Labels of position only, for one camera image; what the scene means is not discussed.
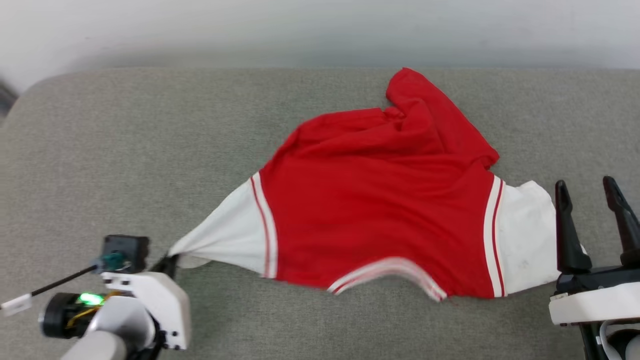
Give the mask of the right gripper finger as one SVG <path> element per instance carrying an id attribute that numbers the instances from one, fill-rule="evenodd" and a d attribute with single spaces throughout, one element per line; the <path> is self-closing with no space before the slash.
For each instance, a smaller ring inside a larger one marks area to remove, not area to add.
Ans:
<path id="1" fill-rule="evenodd" d="M 562 274 L 584 274 L 592 269 L 590 256 L 583 250 L 573 221 L 573 203 L 564 180 L 555 183 L 557 270 Z"/>
<path id="2" fill-rule="evenodd" d="M 607 205 L 615 214 L 621 239 L 621 264 L 623 266 L 638 266 L 640 264 L 640 224 L 638 217 L 627 202 L 614 177 L 605 176 L 602 179 L 602 183 Z"/>

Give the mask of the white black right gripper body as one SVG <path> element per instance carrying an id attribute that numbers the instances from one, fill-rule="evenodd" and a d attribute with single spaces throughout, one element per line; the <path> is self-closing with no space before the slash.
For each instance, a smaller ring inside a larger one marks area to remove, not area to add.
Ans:
<path id="1" fill-rule="evenodd" d="M 555 325 L 638 321 L 640 270 L 628 266 L 594 268 L 561 274 L 548 310 Z"/>

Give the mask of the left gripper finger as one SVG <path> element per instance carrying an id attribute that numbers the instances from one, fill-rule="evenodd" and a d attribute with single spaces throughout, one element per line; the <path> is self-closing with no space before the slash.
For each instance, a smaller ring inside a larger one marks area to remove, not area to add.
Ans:
<path id="1" fill-rule="evenodd" d="M 165 254 L 158 262 L 156 262 L 149 272 L 158 272 L 167 275 L 170 279 L 176 278 L 176 271 L 178 268 L 179 255 Z"/>

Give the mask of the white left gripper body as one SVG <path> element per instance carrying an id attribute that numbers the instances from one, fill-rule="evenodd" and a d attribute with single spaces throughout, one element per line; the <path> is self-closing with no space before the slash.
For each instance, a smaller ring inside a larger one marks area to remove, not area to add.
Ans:
<path id="1" fill-rule="evenodd" d="M 121 292 L 102 306 L 102 331 L 112 332 L 136 349 L 151 347 L 162 337 L 161 347 L 184 351 L 192 339 L 188 294 L 164 273 L 125 274 L 103 272 L 107 289 Z"/>

